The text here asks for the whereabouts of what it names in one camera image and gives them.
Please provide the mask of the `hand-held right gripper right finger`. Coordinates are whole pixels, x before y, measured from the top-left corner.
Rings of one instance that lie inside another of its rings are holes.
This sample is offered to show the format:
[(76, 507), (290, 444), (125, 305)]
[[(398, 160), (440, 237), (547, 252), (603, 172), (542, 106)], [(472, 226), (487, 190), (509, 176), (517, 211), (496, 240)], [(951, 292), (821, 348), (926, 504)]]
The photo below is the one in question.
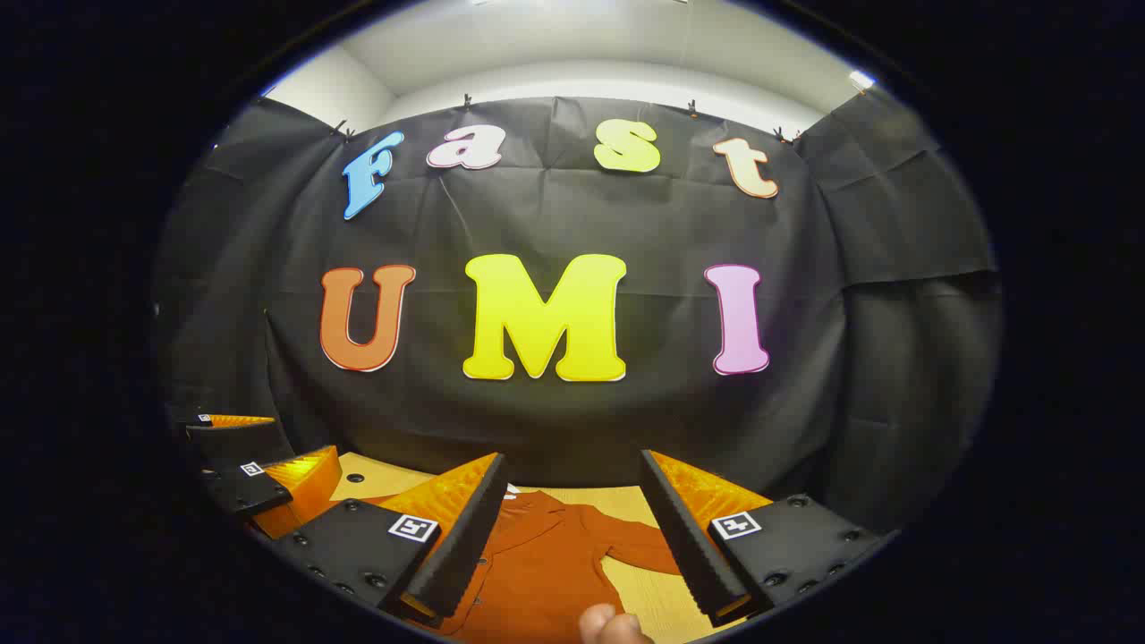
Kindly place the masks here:
[(639, 485), (692, 599), (714, 627), (797, 602), (895, 539), (810, 494), (769, 500), (655, 450), (640, 451)]

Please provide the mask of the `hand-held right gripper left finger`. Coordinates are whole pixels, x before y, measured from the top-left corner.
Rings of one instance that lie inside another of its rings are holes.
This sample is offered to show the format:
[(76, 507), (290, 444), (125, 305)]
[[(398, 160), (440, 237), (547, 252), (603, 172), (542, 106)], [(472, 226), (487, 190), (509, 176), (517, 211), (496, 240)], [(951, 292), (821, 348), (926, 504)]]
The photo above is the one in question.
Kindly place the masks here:
[(461, 603), (507, 482), (505, 457), (490, 453), (381, 503), (335, 502), (268, 545), (361, 607), (437, 626)]

